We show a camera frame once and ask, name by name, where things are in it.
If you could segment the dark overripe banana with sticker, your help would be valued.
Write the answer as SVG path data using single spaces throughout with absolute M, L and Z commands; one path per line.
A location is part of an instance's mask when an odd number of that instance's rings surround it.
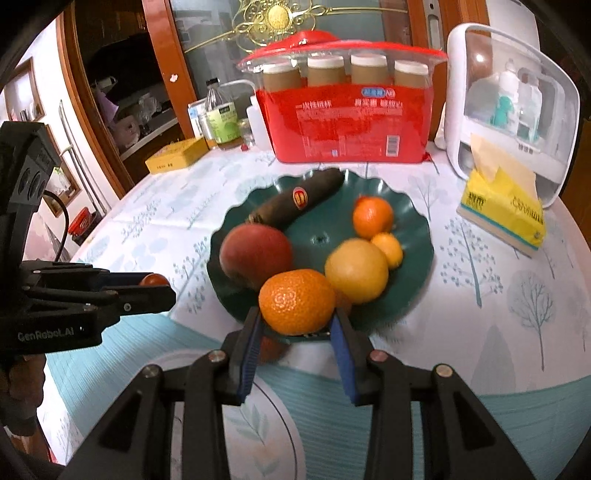
M 246 222 L 283 230 L 337 193 L 344 182 L 345 173 L 338 168 L 318 170 L 310 178 L 261 204 L 249 214 Z

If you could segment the small red cherry tomato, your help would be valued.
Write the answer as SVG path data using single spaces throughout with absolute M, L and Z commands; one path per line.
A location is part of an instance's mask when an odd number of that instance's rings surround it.
M 150 273 L 142 278 L 140 286 L 169 286 L 169 281 L 161 274 Z

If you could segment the red paper cup package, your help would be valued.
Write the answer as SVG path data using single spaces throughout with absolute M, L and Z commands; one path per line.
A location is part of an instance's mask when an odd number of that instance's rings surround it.
M 256 79 L 273 152 L 283 163 L 425 159 L 446 53 L 304 31 L 254 51 L 238 70 Z

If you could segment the glass bottle green label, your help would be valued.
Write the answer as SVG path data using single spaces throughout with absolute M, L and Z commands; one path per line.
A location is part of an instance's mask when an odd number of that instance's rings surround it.
M 235 103 L 219 90 L 219 81 L 212 78 L 206 81 L 205 115 L 216 145 L 222 150 L 235 148 L 242 144 L 238 128 L 238 112 Z

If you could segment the small yellow kumquat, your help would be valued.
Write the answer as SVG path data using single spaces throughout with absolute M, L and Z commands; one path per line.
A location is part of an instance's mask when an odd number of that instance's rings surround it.
M 401 266 L 404 260 L 404 250 L 399 240 L 393 234 L 386 232 L 379 233 L 370 242 L 386 256 L 391 270 Z

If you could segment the yellow tin box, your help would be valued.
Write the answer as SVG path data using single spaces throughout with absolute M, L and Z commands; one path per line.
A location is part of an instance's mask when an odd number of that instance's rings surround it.
M 191 138 L 165 145 L 146 161 L 150 174 L 165 173 L 190 167 L 209 151 L 204 137 Z

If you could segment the dark green wavy fruit plate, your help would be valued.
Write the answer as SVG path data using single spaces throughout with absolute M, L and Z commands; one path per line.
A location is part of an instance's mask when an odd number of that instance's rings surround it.
M 264 202 L 290 193 L 315 173 L 312 170 L 301 176 L 283 176 L 266 188 L 250 190 L 245 199 L 229 208 L 221 227 L 212 234 L 207 273 L 218 301 L 236 321 L 245 321 L 249 309 L 256 306 L 257 294 L 222 272 L 219 262 L 222 241 L 232 228 L 245 222 L 249 214 Z M 390 203 L 394 209 L 394 237 L 404 251 L 402 265 L 391 274 L 385 292 L 366 305 L 353 307 L 349 315 L 356 330 L 372 333 L 404 317 L 427 288 L 431 277 L 435 252 L 430 226 L 427 218 L 415 208 L 411 197 L 390 188 L 383 179 L 366 179 L 346 169 L 344 183 L 338 191 L 311 208 L 310 212 L 284 224 L 283 228 L 294 247 L 294 266 L 322 271 L 332 250 L 355 236 L 352 210 L 361 196 L 381 197 Z

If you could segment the red apple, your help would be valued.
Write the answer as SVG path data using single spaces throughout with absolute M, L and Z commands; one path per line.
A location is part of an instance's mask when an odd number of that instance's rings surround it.
M 221 243 L 218 259 L 229 279 L 256 291 L 274 275 L 294 268 L 290 240 L 279 229 L 262 224 L 232 228 Z

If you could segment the white blue medicine box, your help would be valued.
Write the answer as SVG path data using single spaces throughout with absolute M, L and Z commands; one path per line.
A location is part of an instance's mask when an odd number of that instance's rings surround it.
M 204 137 L 204 127 L 200 121 L 200 112 L 204 107 L 204 102 L 205 100 L 201 99 L 187 105 L 187 114 L 194 137 Z

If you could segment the yellow tissue pack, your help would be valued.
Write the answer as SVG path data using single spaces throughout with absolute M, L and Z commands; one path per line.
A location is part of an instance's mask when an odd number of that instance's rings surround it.
M 473 136 L 475 168 L 457 212 L 464 219 L 531 257 L 546 236 L 533 171 L 488 140 Z

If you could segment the patterned teal white tablecloth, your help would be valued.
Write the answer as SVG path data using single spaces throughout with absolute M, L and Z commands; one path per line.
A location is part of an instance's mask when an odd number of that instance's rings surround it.
M 97 424 L 139 423 L 142 377 L 177 373 L 168 479 L 213 450 L 232 479 L 360 479 L 370 442 L 399 438 L 382 475 L 441 477 L 426 412 L 472 407 L 446 445 L 502 440 L 524 476 L 590 452 L 590 251 L 560 201 L 515 194 L 527 243 L 491 234 L 476 177 L 447 156 L 318 168 L 215 150 L 146 177 L 77 253 L 132 272 L 170 306 L 126 306 L 95 347 L 47 358 L 39 420 L 57 460 Z

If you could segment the orange tangerine on plate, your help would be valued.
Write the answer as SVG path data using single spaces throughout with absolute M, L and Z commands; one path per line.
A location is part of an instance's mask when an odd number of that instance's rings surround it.
M 380 233 L 390 233 L 394 226 L 394 209 L 381 197 L 362 196 L 353 208 L 353 228 L 363 239 L 370 240 Z

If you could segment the large orange tangerine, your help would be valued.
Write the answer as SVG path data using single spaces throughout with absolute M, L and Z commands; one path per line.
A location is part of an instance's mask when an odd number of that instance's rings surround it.
M 317 333 L 335 311 L 335 291 L 311 269 L 276 274 L 259 291 L 259 310 L 271 329 L 284 336 Z

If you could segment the small glass jar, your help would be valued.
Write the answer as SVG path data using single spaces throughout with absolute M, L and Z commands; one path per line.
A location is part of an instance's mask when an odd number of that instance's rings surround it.
M 243 144 L 247 148 L 252 148 L 256 142 L 254 142 L 253 134 L 252 134 L 252 127 L 250 127 L 249 119 L 242 118 L 238 120 L 238 129 L 239 133 L 242 136 Z

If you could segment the red lidded dark jar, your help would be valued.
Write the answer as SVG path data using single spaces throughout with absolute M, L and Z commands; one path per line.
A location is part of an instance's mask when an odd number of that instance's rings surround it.
M 68 227 L 68 234 L 72 237 L 72 241 L 81 246 L 101 219 L 102 217 L 98 212 L 90 212 L 87 207 L 84 207 Z

